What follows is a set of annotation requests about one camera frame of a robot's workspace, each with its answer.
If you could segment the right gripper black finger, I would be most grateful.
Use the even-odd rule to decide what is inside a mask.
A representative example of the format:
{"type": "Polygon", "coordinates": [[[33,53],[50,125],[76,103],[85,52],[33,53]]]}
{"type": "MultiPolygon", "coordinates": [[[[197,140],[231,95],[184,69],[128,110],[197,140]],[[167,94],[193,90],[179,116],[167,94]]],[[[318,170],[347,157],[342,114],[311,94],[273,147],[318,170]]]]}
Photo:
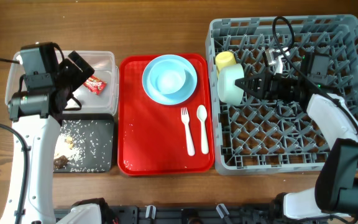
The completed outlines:
{"type": "Polygon", "coordinates": [[[248,95],[254,96],[257,99],[260,98],[260,93],[259,93],[260,87],[255,84],[240,82],[240,83],[235,83],[235,86],[244,90],[244,92],[246,92],[248,95]]]}
{"type": "Polygon", "coordinates": [[[259,86],[260,76],[253,75],[251,77],[238,78],[234,83],[236,86],[259,86]]]}

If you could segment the red snack wrapper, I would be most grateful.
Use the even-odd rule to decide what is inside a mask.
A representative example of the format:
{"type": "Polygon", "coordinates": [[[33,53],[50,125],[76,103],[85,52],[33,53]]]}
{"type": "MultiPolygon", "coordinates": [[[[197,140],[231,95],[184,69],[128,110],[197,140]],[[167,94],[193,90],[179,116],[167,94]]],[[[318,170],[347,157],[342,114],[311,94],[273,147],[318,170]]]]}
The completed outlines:
{"type": "Polygon", "coordinates": [[[83,84],[90,92],[100,95],[101,92],[105,89],[107,83],[97,77],[89,77],[83,84]]]}

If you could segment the green bowl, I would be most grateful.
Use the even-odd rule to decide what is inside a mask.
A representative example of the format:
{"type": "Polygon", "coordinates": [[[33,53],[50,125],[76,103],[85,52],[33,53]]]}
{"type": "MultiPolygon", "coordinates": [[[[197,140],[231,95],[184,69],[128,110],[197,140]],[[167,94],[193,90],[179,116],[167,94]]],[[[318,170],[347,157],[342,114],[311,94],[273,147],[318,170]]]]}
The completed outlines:
{"type": "Polygon", "coordinates": [[[218,77],[218,96],[223,103],[239,106],[244,90],[235,85],[237,79],[244,78],[244,70],[241,64],[224,67],[218,77]]]}

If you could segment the yellow plastic cup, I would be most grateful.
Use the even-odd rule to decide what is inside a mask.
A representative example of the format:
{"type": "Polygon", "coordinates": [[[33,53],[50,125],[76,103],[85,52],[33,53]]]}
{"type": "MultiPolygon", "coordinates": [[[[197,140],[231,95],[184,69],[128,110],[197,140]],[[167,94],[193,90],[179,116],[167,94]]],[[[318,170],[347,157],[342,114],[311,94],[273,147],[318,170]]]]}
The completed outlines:
{"type": "Polygon", "coordinates": [[[217,76],[219,76],[220,71],[228,66],[235,65],[236,59],[232,52],[224,51],[218,53],[215,58],[216,68],[217,68],[217,76]]]}

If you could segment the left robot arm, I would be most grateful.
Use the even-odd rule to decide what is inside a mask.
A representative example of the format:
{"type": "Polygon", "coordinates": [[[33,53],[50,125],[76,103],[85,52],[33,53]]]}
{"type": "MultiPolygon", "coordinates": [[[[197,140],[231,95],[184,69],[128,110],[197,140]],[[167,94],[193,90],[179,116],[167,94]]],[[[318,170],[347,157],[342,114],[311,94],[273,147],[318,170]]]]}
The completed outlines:
{"type": "Polygon", "coordinates": [[[7,105],[15,142],[1,223],[55,223],[53,160],[63,112],[94,73],[75,51],[58,59],[62,53],[54,42],[20,50],[24,74],[7,105]]]}

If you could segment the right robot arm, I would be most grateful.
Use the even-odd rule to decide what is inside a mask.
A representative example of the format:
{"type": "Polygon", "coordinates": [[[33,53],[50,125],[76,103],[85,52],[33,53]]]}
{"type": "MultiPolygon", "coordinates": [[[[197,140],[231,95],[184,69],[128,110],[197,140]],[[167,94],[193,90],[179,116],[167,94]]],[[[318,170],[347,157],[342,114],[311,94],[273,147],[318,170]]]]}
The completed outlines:
{"type": "Polygon", "coordinates": [[[339,218],[342,214],[358,220],[358,122],[344,98],[310,80],[325,75],[328,63],[328,55],[311,53],[304,56],[297,79],[266,73],[241,75],[234,82],[260,100],[298,102],[330,148],[315,187],[283,196],[283,216],[292,220],[339,218]]]}

